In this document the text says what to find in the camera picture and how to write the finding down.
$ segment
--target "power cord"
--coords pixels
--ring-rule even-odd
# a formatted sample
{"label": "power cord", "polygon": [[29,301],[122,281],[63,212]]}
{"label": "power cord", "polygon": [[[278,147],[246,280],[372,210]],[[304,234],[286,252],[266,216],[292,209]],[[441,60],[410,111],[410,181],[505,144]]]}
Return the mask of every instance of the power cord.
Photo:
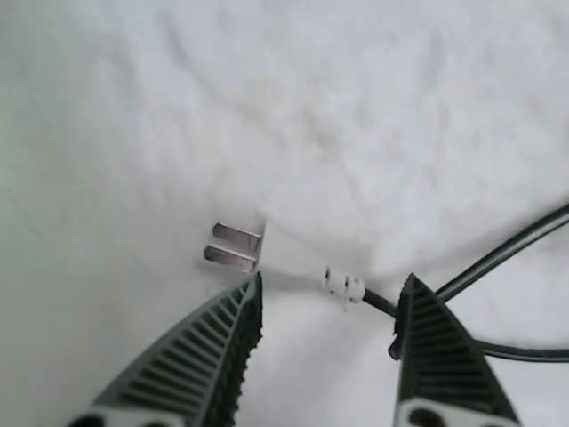
{"label": "power cord", "polygon": [[[569,205],[564,205],[508,239],[437,290],[436,294],[443,301],[449,301],[508,258],[568,222]],[[395,305],[369,289],[365,290],[363,301],[392,318],[397,316]],[[401,336],[398,336],[389,347],[389,355],[393,359],[399,359],[402,341]],[[478,341],[478,343],[482,346],[486,356],[495,358],[542,363],[569,362],[569,349],[524,349],[485,341]]]}
{"label": "power cord", "polygon": [[[541,218],[491,251],[437,292],[444,302],[471,286],[511,256],[569,222],[569,205]],[[333,267],[321,254],[299,241],[296,236],[267,222],[261,234],[236,229],[218,222],[212,229],[213,241],[204,250],[206,260],[238,267],[246,273],[261,271],[264,282],[273,287],[296,292],[319,289],[346,304],[366,302],[396,319],[398,307],[365,287],[357,275]],[[569,362],[569,349],[523,349],[478,342],[487,356],[526,362]],[[403,337],[397,334],[389,355],[398,359]]]}

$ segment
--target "plug prong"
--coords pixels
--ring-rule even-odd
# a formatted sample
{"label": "plug prong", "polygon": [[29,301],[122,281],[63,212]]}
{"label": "plug prong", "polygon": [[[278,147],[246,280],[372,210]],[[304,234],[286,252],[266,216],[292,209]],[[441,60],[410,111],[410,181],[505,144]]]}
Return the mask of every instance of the plug prong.
{"label": "plug prong", "polygon": [[207,261],[217,262],[221,265],[239,267],[244,273],[251,273],[257,260],[252,256],[240,254],[226,247],[208,245],[204,250],[204,258]]}
{"label": "plug prong", "polygon": [[213,226],[212,233],[217,238],[226,240],[240,249],[245,249],[253,253],[257,252],[257,248],[259,247],[260,236],[258,234],[229,227],[221,222]]}

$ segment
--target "black cable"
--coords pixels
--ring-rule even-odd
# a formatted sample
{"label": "black cable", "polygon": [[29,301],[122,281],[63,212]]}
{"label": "black cable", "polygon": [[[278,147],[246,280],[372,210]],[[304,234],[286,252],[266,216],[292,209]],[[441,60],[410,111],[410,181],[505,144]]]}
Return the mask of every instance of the black cable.
{"label": "black cable", "polygon": [[365,289],[363,301],[392,318],[394,318],[397,313],[397,307],[395,305],[369,289]]}
{"label": "black cable", "polygon": [[[508,258],[568,222],[569,205],[565,205],[526,227],[513,238],[508,239],[474,265],[464,270],[459,276],[441,287],[436,294],[445,302],[450,300]],[[396,316],[397,308],[391,302],[369,289],[365,290],[364,302],[392,318]],[[524,362],[569,363],[569,349],[521,349],[507,345],[492,344],[491,342],[477,342],[482,346],[486,356],[494,358]],[[401,344],[402,339],[398,335],[391,347],[389,347],[389,354],[393,359],[398,359]]]}
{"label": "black cable", "polygon": [[496,249],[484,256],[471,267],[465,269],[456,278],[436,291],[443,301],[448,301],[474,282],[483,277],[488,271],[498,267],[511,256],[529,246],[531,243],[548,235],[551,231],[569,222],[569,205],[565,205],[555,212],[544,216],[529,227],[526,227],[513,238],[506,240]]}
{"label": "black cable", "polygon": [[569,349],[519,349],[507,345],[478,341],[486,356],[521,362],[569,363]]}

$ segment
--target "power plug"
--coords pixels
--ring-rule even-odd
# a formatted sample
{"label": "power plug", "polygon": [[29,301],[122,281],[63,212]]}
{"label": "power plug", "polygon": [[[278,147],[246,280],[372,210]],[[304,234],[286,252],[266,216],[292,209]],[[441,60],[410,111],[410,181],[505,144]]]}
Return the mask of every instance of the power plug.
{"label": "power plug", "polygon": [[319,289],[347,302],[365,295],[365,282],[340,270],[297,238],[267,222],[261,235],[218,222],[212,229],[215,242],[204,250],[211,262],[260,271],[265,286],[288,290]]}

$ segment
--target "black gripping ridges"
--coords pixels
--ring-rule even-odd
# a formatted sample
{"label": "black gripping ridges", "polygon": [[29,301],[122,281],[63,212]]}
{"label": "black gripping ridges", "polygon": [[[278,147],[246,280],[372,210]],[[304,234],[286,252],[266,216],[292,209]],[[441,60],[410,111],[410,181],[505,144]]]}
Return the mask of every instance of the black gripping ridges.
{"label": "black gripping ridges", "polygon": [[414,275],[399,304],[396,329],[404,340],[399,401],[421,397],[516,422],[482,350],[445,304]]}
{"label": "black gripping ridges", "polygon": [[96,405],[183,416],[187,427],[234,425],[246,360],[261,337],[260,275],[212,298],[134,360]]}

